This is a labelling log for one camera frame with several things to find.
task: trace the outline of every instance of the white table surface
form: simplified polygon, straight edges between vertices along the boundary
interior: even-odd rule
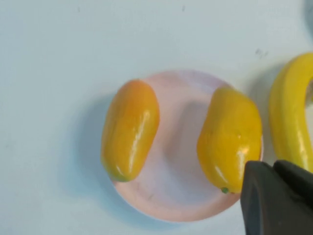
[[[131,78],[210,72],[256,101],[272,162],[268,91],[285,62],[313,48],[310,4],[0,0],[0,234],[243,235],[239,203],[180,226],[126,205],[99,162],[105,107]]]

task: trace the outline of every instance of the plastic fruit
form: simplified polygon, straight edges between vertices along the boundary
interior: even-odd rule
[[[159,125],[154,90],[141,80],[120,88],[107,112],[101,140],[101,161],[110,177],[127,182],[144,166]]]
[[[242,189],[245,164],[259,160],[262,124],[256,105],[231,87],[212,96],[197,153],[208,180],[222,192]]]
[[[305,106],[313,100],[313,53],[291,60],[278,74],[269,97],[269,123],[279,159],[313,172]]]

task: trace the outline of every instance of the orange toy mango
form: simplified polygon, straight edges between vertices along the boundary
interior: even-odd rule
[[[101,162],[109,176],[128,182],[142,170],[159,126],[160,113],[152,87],[131,80],[114,96],[101,140]]]

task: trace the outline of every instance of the yellow banana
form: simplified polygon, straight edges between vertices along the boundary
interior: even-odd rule
[[[313,100],[313,53],[291,60],[278,74],[269,96],[269,123],[278,159],[313,172],[313,151],[305,106]]]

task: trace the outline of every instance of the pink plate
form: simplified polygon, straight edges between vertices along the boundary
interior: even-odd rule
[[[202,220],[226,210],[240,195],[223,194],[206,179],[196,145],[213,92],[227,84],[192,70],[163,72],[145,81],[159,101],[159,129],[140,175],[128,183],[114,182],[117,192],[138,211],[164,221]]]

